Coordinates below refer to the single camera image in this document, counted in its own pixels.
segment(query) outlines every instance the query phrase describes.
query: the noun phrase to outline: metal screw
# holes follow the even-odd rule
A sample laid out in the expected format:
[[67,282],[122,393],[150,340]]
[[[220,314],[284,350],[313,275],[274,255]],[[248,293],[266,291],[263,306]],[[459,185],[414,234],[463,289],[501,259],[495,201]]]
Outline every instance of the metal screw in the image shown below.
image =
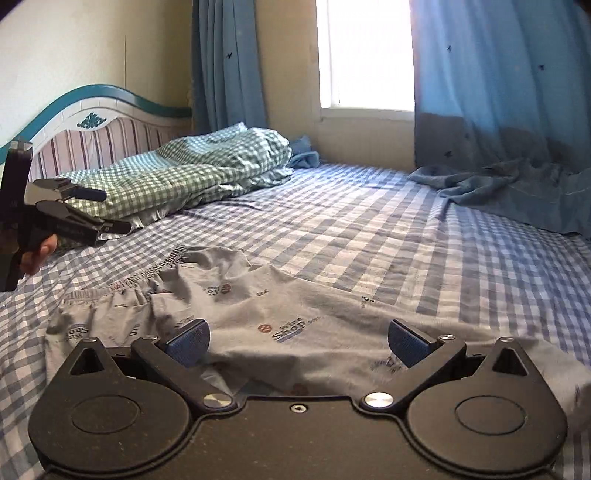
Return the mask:
[[292,405],[290,407],[290,410],[293,413],[304,413],[306,410],[308,410],[308,407],[306,407],[305,405],[297,404],[297,405]]
[[210,393],[203,397],[203,404],[209,408],[225,408],[232,403],[232,397],[225,393]]
[[366,395],[365,403],[373,408],[386,408],[394,403],[394,397],[389,393],[374,392]]

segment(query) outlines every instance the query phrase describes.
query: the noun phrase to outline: blue towel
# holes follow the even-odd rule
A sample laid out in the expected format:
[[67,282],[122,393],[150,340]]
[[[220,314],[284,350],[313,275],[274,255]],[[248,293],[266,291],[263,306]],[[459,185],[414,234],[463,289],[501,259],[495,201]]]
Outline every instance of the blue towel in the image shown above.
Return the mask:
[[458,205],[591,238],[591,168],[573,173],[558,164],[520,158],[470,173],[421,167],[408,178]]
[[287,164],[291,168],[316,168],[320,165],[320,155],[312,150],[307,135],[290,142],[291,160]]

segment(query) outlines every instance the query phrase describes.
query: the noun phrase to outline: blue curtain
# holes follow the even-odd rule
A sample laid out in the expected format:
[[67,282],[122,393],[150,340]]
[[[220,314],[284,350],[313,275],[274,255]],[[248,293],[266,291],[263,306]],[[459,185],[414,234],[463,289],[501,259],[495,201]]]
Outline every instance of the blue curtain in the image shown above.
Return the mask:
[[267,126],[254,0],[193,0],[192,56],[197,133]]
[[591,236],[591,20],[574,0],[411,0],[411,178]]

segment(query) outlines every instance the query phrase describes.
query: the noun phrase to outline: blue gripper pad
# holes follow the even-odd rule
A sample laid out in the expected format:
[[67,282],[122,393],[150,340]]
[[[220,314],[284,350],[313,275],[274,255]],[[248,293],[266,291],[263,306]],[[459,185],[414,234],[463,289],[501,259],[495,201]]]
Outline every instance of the blue gripper pad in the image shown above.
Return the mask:
[[388,344],[392,353],[409,368],[427,357],[437,346],[437,342],[431,337],[418,331],[415,333],[412,328],[397,320],[390,322]]
[[203,319],[194,319],[174,331],[170,339],[161,339],[158,346],[186,368],[191,368],[205,356],[209,348],[209,325]]

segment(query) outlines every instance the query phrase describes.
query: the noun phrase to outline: bright window light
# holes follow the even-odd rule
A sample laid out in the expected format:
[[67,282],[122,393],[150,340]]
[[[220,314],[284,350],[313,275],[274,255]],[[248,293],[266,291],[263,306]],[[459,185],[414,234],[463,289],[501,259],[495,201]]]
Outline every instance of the bright window light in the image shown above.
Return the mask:
[[414,110],[408,0],[316,0],[320,106]]

